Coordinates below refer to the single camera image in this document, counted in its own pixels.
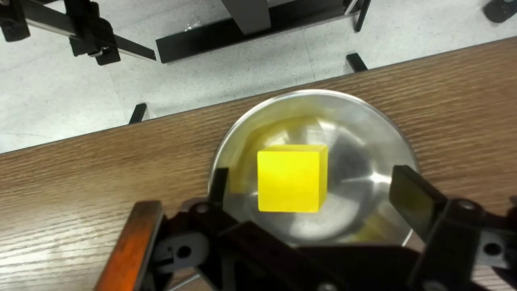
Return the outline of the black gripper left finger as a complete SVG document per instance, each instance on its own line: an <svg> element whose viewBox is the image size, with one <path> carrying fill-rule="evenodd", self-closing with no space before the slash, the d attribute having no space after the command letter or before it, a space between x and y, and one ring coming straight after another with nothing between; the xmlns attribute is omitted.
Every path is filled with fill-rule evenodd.
<svg viewBox="0 0 517 291"><path fill-rule="evenodd" d="M211 176L210 189L208 189L208 200L213 207L223 208L224 192L228 186L228 168L216 168Z"/></svg>

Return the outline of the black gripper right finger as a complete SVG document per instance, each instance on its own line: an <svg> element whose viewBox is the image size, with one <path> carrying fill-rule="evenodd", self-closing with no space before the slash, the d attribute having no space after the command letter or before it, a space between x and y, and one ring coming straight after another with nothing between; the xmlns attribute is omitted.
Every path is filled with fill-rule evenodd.
<svg viewBox="0 0 517 291"><path fill-rule="evenodd" d="M426 238L447 204L447 197L413 168L396 165L389 186L389 202L420 238Z"/></svg>

